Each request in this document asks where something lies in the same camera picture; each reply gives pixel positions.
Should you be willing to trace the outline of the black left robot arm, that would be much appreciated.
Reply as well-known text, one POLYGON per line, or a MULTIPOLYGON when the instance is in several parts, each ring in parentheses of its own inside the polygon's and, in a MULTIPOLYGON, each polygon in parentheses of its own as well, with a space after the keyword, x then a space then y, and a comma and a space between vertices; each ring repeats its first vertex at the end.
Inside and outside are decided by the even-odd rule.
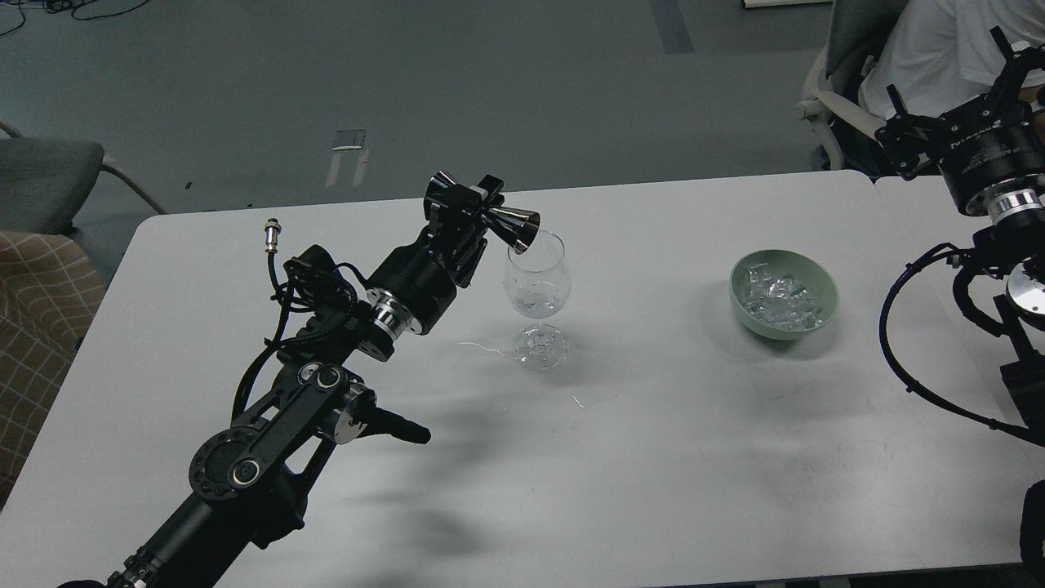
POLYGON ((358 278, 363 296, 319 245, 288 258, 280 282, 280 226, 268 220, 276 330, 247 364, 220 430, 188 461, 190 494, 106 586, 212 587, 247 545, 265 548, 302 528, 309 492, 339 444, 374 434, 429 442, 428 429, 378 407, 376 392, 345 362, 354 351, 385 362, 403 332, 428 334, 469 286, 488 232, 515 251, 531 246, 540 216, 505 207, 503 186, 485 177, 467 187, 437 172, 418 237, 358 278))

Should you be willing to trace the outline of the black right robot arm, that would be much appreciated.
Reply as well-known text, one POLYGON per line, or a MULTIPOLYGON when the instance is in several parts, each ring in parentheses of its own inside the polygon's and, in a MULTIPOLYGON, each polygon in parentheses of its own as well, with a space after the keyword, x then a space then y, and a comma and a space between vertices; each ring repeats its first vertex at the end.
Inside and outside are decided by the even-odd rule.
POLYGON ((908 111, 899 90, 887 93, 896 114, 877 130, 877 141, 899 175, 910 181, 934 165, 957 212, 985 216, 972 245, 932 246, 908 264, 886 293, 878 316, 878 343, 905 390, 919 398, 1023 442, 1042 446, 1043 353, 1027 328, 1043 328, 1043 142, 1034 131, 1034 109, 1020 100, 1027 74, 1043 67, 1041 46, 1012 48, 1000 27, 990 30, 1003 69, 985 93, 929 117, 908 111), (1021 423, 1013 425, 951 403, 918 382, 893 354, 888 321, 896 298, 919 272, 947 261, 956 273, 952 295, 962 316, 1012 344, 1016 360, 1000 366, 1003 384, 1021 423))

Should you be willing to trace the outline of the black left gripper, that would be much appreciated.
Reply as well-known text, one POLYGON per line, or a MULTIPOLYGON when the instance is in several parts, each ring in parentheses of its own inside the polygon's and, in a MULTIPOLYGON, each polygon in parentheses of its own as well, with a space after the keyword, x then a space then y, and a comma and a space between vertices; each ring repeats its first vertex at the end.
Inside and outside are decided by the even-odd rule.
POLYGON ((505 203, 503 188, 500 177, 467 186, 437 171, 423 199, 428 228, 413 243, 392 250, 366 280, 370 301, 382 293, 395 298, 411 315, 410 330, 428 335, 458 290, 470 286, 486 233, 496 226, 494 208, 505 203))

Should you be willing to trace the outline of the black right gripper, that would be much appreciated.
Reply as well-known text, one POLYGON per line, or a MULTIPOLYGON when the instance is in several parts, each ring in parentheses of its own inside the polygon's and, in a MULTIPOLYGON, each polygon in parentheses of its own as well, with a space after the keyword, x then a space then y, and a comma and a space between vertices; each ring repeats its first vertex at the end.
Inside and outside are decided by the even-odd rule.
POLYGON ((955 120, 911 113, 891 83, 886 93, 893 116, 874 132, 898 177, 906 181, 943 177, 963 216, 1000 216, 990 208, 1003 194, 1027 189, 1043 194, 1043 142, 1029 125, 1043 108, 1035 109, 1021 98, 1027 75, 1043 69, 1043 45, 1014 49, 999 26, 989 32, 1003 53, 1003 70, 989 92, 972 101, 972 119, 974 123, 1018 124, 982 131, 951 145, 955 120))

